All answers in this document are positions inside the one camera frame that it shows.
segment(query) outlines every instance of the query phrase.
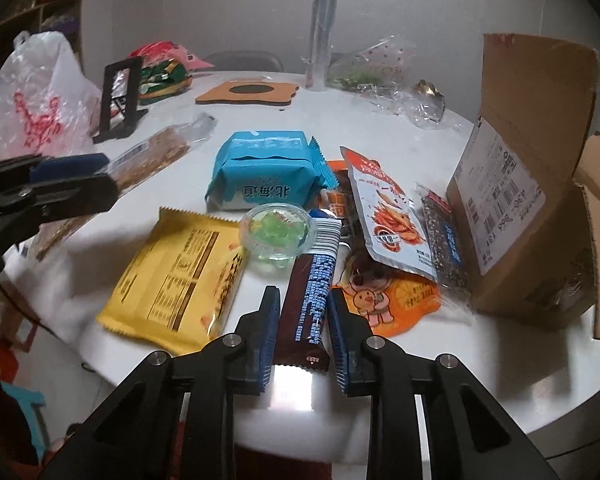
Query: black cable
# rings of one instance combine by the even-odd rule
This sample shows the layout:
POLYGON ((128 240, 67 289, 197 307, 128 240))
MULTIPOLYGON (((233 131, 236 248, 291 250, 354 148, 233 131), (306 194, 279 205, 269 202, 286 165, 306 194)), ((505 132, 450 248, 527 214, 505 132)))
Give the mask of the black cable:
POLYGON ((22 310, 18 304, 13 301, 13 298, 7 293, 7 291, 4 289, 4 287, 2 286, 2 284, 0 283, 0 292, 2 293, 2 295, 7 298, 7 300, 9 301, 9 303, 11 303, 11 306, 13 308, 15 308, 21 315, 22 317, 24 317, 27 321, 29 321, 30 323, 33 323, 36 326, 39 326, 41 329, 46 330, 47 332, 49 332, 53 337, 60 339, 56 333, 51 330, 47 325, 41 323, 39 320, 31 317, 29 314, 27 314, 26 312, 24 312, 24 310, 22 310))
POLYGON ((544 459, 545 460, 551 460, 553 458, 558 458, 559 456, 568 455, 569 453, 574 453, 574 452, 579 451, 581 449, 584 449, 586 447, 593 446, 594 444, 597 444, 599 442, 600 442, 600 438, 597 438, 596 440, 592 440, 591 442, 588 442, 587 444, 582 444, 582 446, 575 447, 575 448, 570 449, 568 451, 563 451, 562 453, 558 453, 556 455, 546 456, 546 457, 544 457, 544 459))

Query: white table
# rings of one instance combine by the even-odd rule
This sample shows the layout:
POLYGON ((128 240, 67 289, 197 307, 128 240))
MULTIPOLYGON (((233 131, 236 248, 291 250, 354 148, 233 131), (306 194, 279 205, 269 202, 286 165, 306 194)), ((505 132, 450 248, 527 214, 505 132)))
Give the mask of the white table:
MULTIPOLYGON (((157 221, 160 206, 205 211, 203 196, 214 159, 231 133, 304 130, 308 138, 318 139, 327 159, 340 158, 343 144, 378 160, 405 190, 419 181, 444 193, 472 127, 448 110, 445 121, 451 128, 420 130, 405 117, 379 112, 361 98, 333 89, 301 88, 285 108, 194 104, 197 95, 232 76, 249 74, 196 79, 189 92, 155 104, 132 137, 111 140, 100 149, 109 156, 119 155, 168 124, 190 121, 201 110, 218 118, 211 140, 122 197, 42 263, 32 264, 14 253, 7 260, 8 274, 43 322, 113 384, 119 384, 154 347, 107 332, 94 316, 157 221)), ((302 86, 299 75, 268 76, 302 86)), ((242 314, 257 309, 266 285, 276 285, 284 294, 289 273, 290 268, 265 275, 248 265, 225 332, 235 328, 242 314)), ((457 355, 529 433, 600 389, 600 341, 592 339, 592 321, 590 309, 568 329, 547 333, 494 317, 478 315, 458 323, 434 314, 394 341, 426 358, 443 352, 457 355)), ((362 464, 367 456, 369 406, 368 399, 343 397, 332 373, 275 367, 262 396, 236 399, 235 441, 294 458, 362 464)), ((426 462, 429 451, 419 410, 426 462)))

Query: red print on plastic bag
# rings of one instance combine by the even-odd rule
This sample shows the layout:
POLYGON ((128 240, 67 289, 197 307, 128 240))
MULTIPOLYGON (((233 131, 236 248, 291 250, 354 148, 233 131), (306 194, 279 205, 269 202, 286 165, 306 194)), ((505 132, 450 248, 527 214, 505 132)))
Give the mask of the red print on plastic bag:
POLYGON ((43 144, 50 144, 52 137, 62 132, 62 124, 58 120, 59 97, 49 99, 49 112, 38 116, 33 116, 29 112, 27 102, 21 92, 13 94, 13 101, 16 105, 16 112, 22 114, 25 120, 24 146, 26 148, 33 147, 37 151, 43 144))

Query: floor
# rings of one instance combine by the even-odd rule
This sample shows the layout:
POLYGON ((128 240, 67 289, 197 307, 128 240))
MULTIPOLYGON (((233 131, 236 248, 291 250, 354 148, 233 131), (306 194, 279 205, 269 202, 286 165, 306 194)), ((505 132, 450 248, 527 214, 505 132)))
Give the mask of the floor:
MULTIPOLYGON (((64 436, 71 423, 83 421, 113 390, 98 374, 88 371, 88 367, 85 369, 80 357, 67 345, 43 330, 38 331, 30 353, 18 354, 18 361, 20 368, 14 384, 45 396, 46 407, 41 412, 50 441, 64 436)), ((600 394, 551 427, 531 435, 544 456, 558 455, 549 462, 560 480, 589 479, 590 468, 599 460, 600 398, 597 397, 600 394), (555 449, 555 436, 565 433, 573 435, 573 445, 569 449, 555 449), (590 445, 563 454, 582 444, 590 445)), ((333 465, 333 480, 365 477, 366 466, 333 465)))

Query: cork coaster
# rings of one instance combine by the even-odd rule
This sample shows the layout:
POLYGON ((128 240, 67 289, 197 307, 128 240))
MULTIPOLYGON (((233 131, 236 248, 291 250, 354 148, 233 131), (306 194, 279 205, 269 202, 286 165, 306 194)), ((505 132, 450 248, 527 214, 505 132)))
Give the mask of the cork coaster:
POLYGON ((196 98, 196 104, 226 103, 237 105, 287 106, 298 85, 269 81, 226 81, 196 98))

